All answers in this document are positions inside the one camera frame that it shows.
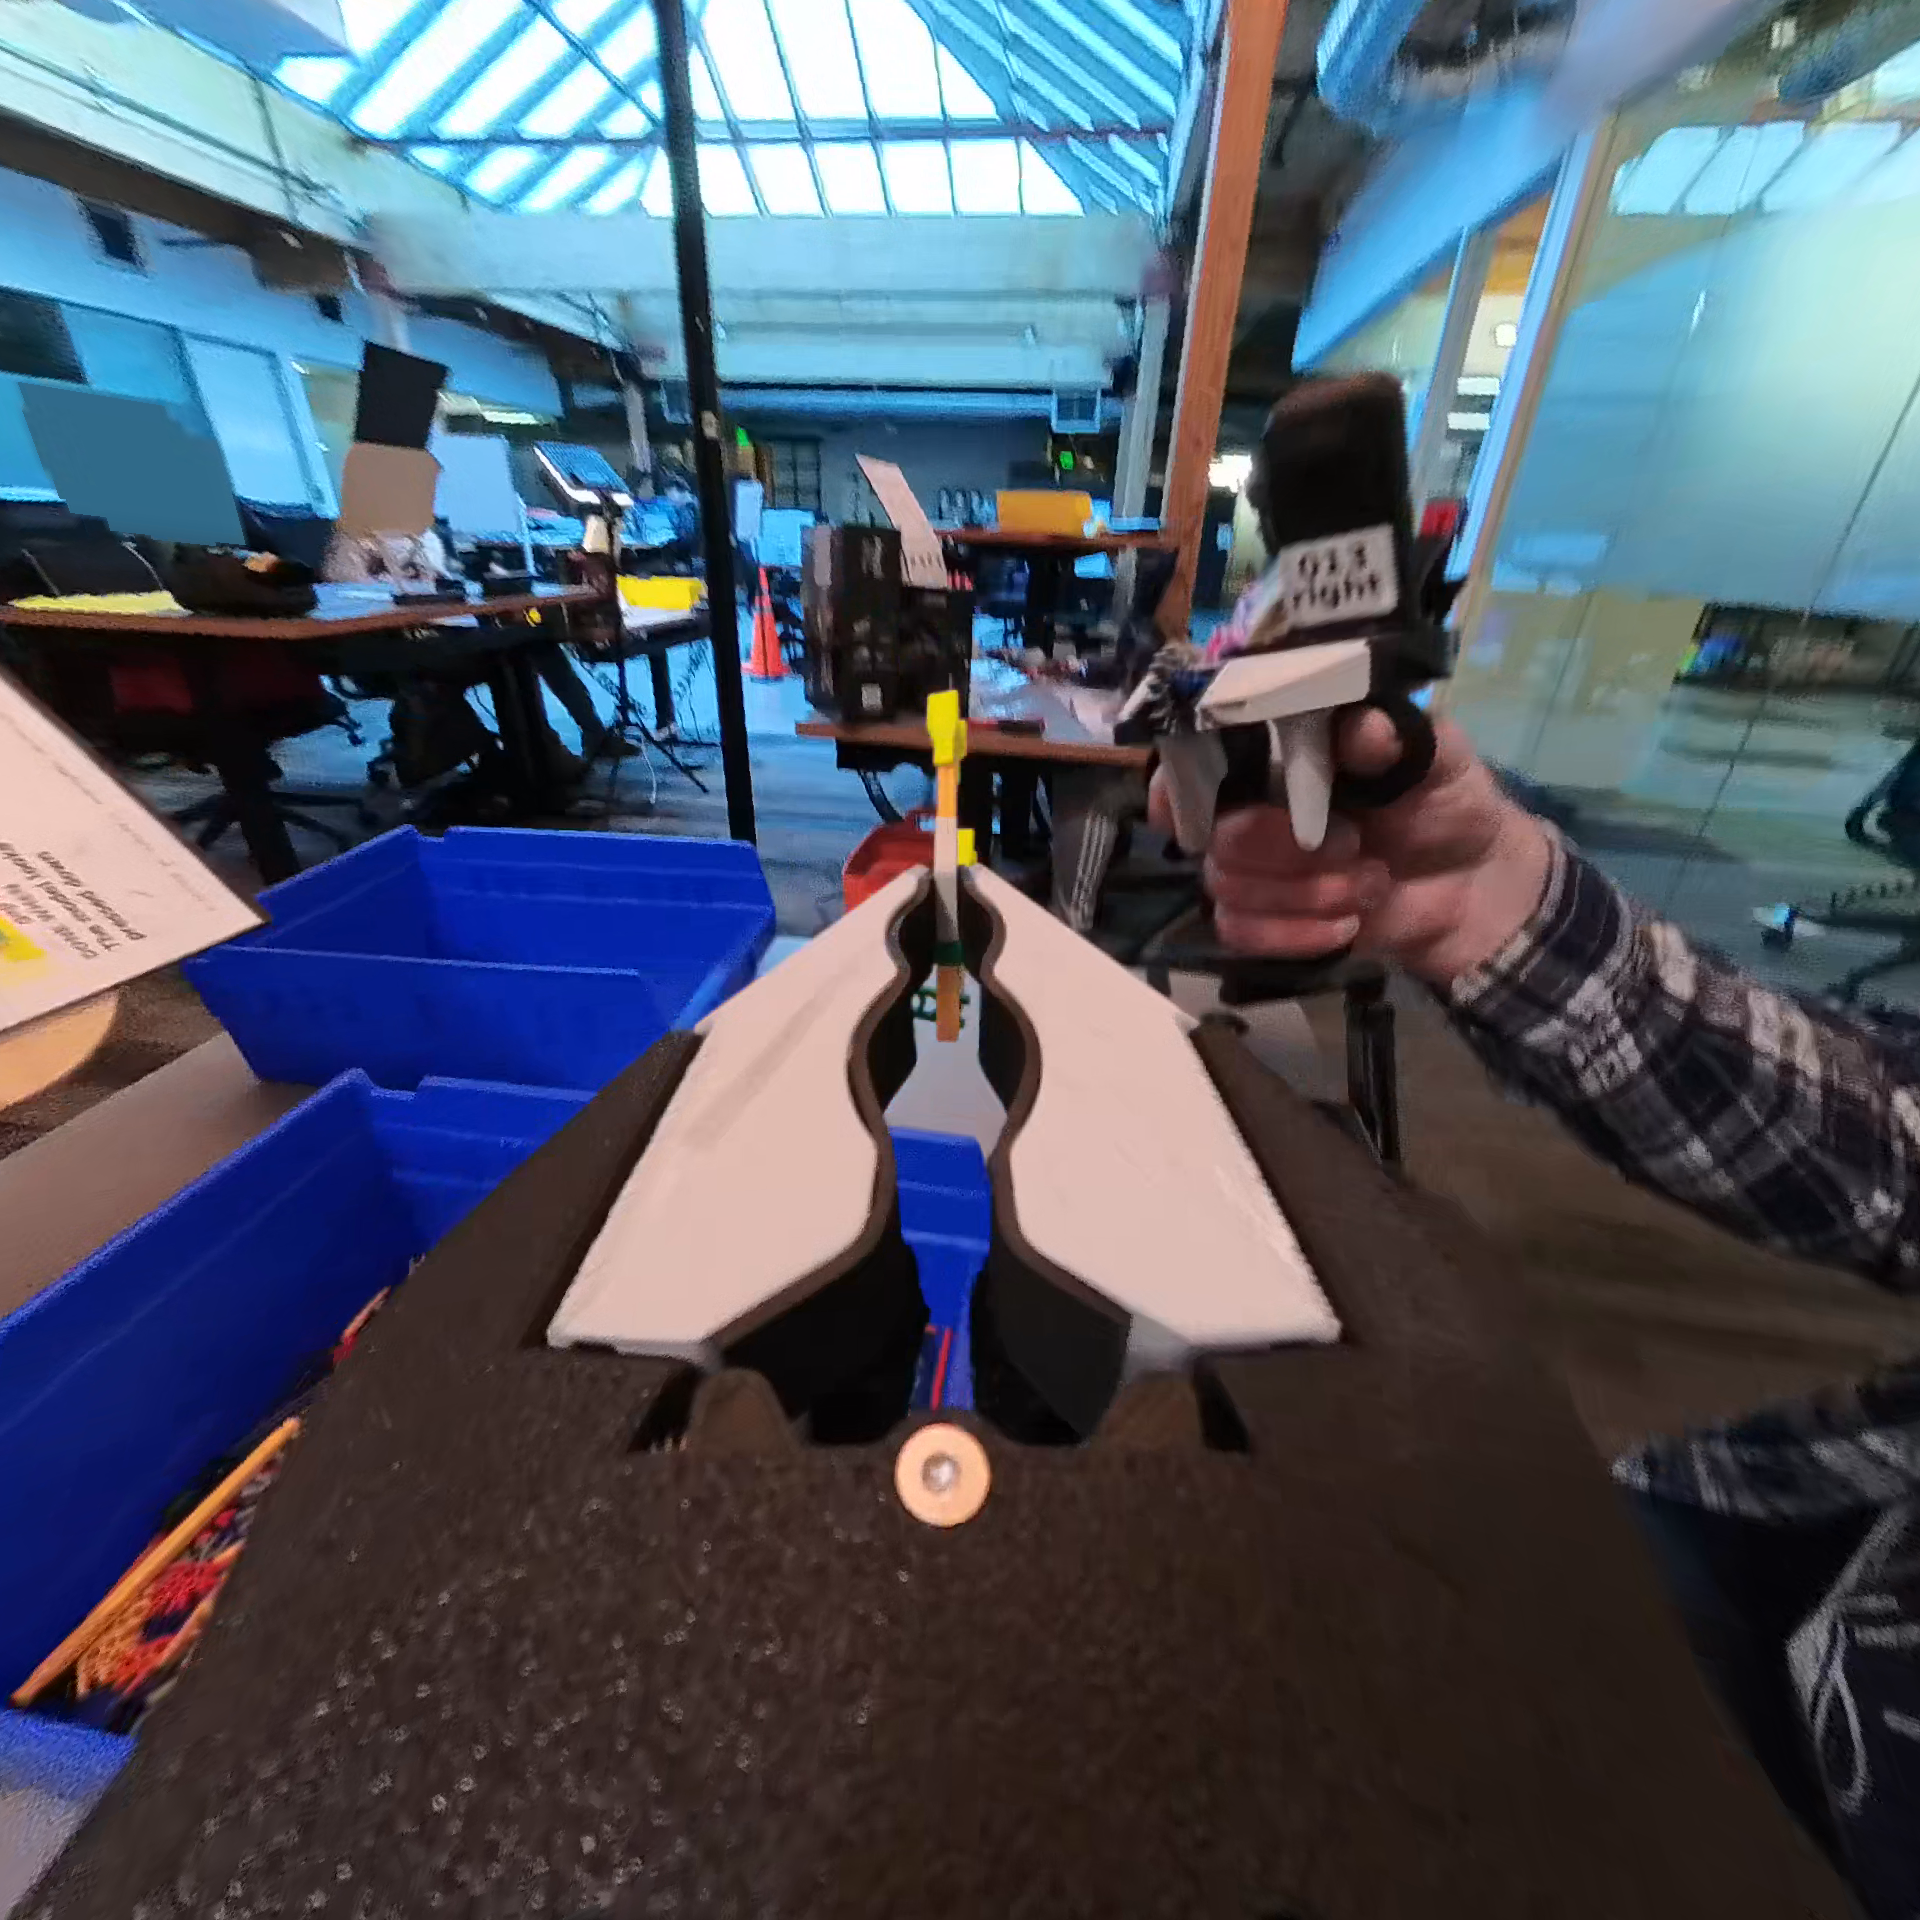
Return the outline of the yellow orange rod assembly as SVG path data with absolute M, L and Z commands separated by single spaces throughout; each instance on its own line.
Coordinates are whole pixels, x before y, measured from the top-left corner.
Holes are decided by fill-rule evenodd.
M 961 923 L 961 878 L 974 862 L 974 832 L 962 828 L 962 773 L 969 755 L 969 723 L 957 691 L 939 691 L 926 705 L 926 732 L 934 785 L 933 808 L 933 1025 L 942 1044 L 961 1043 L 966 1010 L 966 952 Z

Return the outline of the person's right forearm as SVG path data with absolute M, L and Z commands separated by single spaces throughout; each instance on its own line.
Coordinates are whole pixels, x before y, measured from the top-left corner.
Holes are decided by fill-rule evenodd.
M 1915 1014 L 1777 993 L 1567 849 L 1521 930 L 1435 996 L 1506 1093 L 1627 1182 L 1915 1293 Z

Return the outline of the pile of colourful toy pieces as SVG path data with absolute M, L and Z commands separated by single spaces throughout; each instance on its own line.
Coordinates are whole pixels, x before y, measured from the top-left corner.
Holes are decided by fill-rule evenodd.
M 294 1413 L 215 1472 L 10 1694 L 14 1713 L 129 1736 L 205 1636 L 258 1508 L 305 1429 Z

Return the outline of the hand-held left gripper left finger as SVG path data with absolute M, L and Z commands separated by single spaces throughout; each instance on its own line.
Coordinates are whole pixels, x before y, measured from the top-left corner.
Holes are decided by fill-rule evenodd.
M 690 1032 L 554 1352 L 756 1371 L 786 1411 L 905 1403 L 929 1306 L 884 1106 L 919 1058 L 934 900 L 926 870 L 889 881 Z

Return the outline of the person's right hand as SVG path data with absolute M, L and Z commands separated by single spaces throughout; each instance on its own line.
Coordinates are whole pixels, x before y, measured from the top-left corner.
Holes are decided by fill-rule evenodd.
M 1562 838 L 1455 723 L 1437 718 L 1433 741 L 1427 779 L 1332 816 L 1318 849 L 1281 805 L 1218 816 L 1203 854 L 1218 939 L 1287 963 L 1370 955 L 1441 989 L 1492 963 L 1546 900 Z

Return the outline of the building instruction sheet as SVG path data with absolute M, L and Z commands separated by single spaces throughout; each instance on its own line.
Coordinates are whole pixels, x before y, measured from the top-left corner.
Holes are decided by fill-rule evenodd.
M 251 900 L 2 677 L 6 1035 L 260 923 Z

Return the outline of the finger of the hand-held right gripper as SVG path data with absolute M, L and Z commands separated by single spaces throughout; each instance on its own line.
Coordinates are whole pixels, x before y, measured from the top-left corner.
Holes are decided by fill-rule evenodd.
M 1257 730 L 1372 699 L 1370 640 L 1324 640 L 1226 657 L 1190 705 L 1195 732 Z

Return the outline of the black metal pole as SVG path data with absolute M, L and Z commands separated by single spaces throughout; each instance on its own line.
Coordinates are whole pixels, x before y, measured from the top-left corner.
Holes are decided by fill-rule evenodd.
M 692 433 L 692 474 L 709 586 L 710 664 L 727 796 L 727 834 L 739 844 L 755 846 L 758 837 L 753 742 L 739 657 L 735 550 L 723 451 L 723 397 L 713 352 L 713 297 L 699 142 L 690 100 L 689 19 L 684 3 L 654 3 L 654 14 L 662 91 L 662 156 L 669 180 L 669 219 L 674 229 L 679 317 Z

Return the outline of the blue plastic bin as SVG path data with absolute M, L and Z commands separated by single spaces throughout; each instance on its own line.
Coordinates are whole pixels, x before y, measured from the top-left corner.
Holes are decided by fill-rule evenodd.
M 588 1101 L 343 1072 L 5 1316 L 5 1916 L 140 1725 L 10 1694 L 215 1472 L 306 1414 L 395 1286 Z
M 258 907 L 180 971 L 258 1080 L 311 1089 L 595 1093 L 747 985 L 778 932 L 750 846 L 633 832 L 393 830 Z

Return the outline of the red crate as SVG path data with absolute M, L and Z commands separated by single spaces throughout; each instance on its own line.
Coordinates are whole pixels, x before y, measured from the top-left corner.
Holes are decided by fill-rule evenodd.
M 900 820 L 871 828 L 844 862 L 844 909 L 859 909 L 903 874 L 929 870 L 934 849 L 933 813 L 926 808 L 915 808 Z

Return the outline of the black product carton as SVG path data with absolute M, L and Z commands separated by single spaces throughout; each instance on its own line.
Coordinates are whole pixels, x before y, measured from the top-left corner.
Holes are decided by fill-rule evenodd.
M 894 528 L 813 524 L 802 537 L 802 686 L 844 725 L 923 721 L 954 692 L 971 716 L 977 595 L 905 578 Z

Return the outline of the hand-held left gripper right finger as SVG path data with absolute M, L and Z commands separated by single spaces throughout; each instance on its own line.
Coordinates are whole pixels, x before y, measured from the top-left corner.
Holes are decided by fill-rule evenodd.
M 1002 878 L 962 878 L 962 946 L 1003 1106 L 974 1405 L 1101 1419 L 1139 1379 L 1335 1346 L 1338 1309 L 1203 1025 Z

